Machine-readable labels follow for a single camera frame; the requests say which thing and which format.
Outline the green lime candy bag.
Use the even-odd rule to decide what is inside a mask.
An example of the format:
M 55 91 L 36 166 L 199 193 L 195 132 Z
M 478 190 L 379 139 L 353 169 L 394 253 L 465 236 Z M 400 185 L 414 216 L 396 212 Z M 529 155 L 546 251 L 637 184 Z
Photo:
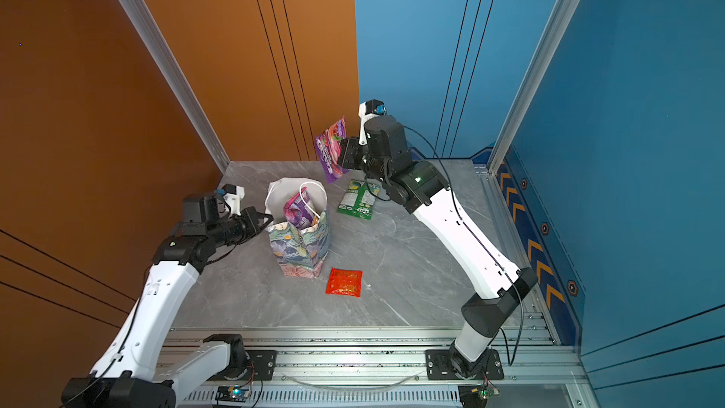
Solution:
M 378 185 L 352 179 L 338 204 L 337 211 L 342 215 L 370 220 L 379 192 L 381 192 L 381 187 Z

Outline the purple Fox's berries candy bag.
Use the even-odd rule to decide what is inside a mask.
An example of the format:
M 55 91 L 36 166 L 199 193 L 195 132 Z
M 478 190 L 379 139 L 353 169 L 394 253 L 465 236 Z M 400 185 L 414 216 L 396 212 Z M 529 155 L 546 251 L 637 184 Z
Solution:
M 286 220 L 298 230 L 305 230 L 319 221 L 313 200 L 306 187 L 301 187 L 283 206 Z

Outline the floral paper gift bag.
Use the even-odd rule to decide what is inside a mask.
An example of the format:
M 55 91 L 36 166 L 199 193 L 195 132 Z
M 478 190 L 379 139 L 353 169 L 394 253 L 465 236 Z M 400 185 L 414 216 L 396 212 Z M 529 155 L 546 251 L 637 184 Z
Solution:
M 308 189 L 315 211 L 319 213 L 319 221 L 305 230 L 292 226 L 283 213 L 284 204 L 301 187 Z M 322 183 L 314 179 L 279 179 L 270 183 L 264 205 L 265 212 L 274 217 L 266 231 L 282 273 L 288 277 L 318 277 L 330 248 L 328 195 Z

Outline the red snack packet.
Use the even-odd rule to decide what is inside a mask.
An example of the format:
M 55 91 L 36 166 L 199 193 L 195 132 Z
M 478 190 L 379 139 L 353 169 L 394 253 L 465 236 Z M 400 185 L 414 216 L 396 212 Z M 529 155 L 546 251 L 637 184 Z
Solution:
M 363 272 L 360 270 L 346 270 L 332 268 L 326 293 L 328 295 L 360 298 L 362 294 Z

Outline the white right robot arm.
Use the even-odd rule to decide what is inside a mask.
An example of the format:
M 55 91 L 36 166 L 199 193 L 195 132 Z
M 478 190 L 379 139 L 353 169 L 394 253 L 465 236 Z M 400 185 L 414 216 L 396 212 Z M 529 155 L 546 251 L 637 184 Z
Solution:
M 388 198 L 431 230 L 468 276 L 475 293 L 461 309 L 464 326 L 449 349 L 449 365 L 456 377 L 474 379 L 485 374 L 493 340 L 511 315 L 524 311 L 537 278 L 478 228 L 443 166 L 413 158 L 407 130 L 391 115 L 364 113 L 359 136 L 343 141 L 339 162 L 379 181 Z

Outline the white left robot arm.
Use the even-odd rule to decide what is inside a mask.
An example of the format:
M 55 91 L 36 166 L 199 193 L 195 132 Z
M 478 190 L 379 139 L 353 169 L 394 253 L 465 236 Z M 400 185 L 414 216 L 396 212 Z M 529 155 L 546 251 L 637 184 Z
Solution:
M 194 215 L 157 249 L 141 295 L 109 349 L 88 376 L 62 391 L 64 407 L 175 407 L 211 377 L 245 379 L 251 359 L 238 334 L 213 334 L 162 377 L 157 366 L 166 336 L 191 288 L 221 247 L 233 249 L 262 233 L 272 215 L 253 207 L 239 215 Z

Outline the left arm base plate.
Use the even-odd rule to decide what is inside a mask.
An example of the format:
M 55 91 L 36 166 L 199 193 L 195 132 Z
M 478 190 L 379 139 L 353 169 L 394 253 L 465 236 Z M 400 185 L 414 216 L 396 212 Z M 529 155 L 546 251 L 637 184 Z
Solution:
M 265 351 L 248 351 L 247 363 L 244 368 L 227 368 L 221 372 L 211 376 L 209 382 L 249 382 L 263 381 L 270 382 L 273 380 L 278 352 L 273 349 Z

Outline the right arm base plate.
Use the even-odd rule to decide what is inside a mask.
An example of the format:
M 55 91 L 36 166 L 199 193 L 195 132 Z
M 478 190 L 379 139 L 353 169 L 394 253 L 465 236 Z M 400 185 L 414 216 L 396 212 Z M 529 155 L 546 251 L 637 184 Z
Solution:
M 431 381 L 502 381 L 505 378 L 500 355 L 494 349 L 486 349 L 475 362 L 466 360 L 455 348 L 429 349 L 425 356 Z

